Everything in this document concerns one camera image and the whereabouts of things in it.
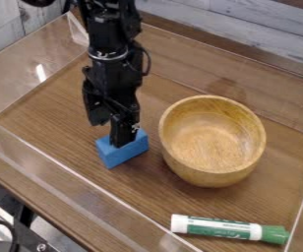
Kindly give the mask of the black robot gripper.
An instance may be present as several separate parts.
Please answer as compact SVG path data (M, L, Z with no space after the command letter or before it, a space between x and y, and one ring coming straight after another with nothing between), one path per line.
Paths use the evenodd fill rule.
M82 70L82 97L88 118L93 126L100 126L112 117L110 144L116 148L136 140L140 129L136 92L151 68L151 55L143 45L133 42L122 58L93 59L93 65Z

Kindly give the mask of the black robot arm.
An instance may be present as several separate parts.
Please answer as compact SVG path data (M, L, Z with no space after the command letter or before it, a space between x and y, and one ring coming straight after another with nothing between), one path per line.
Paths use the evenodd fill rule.
M90 124L110 124L110 144L121 148L140 129L137 89L152 57L136 37L143 32L135 0L76 0L89 35L92 64L82 69L82 96Z

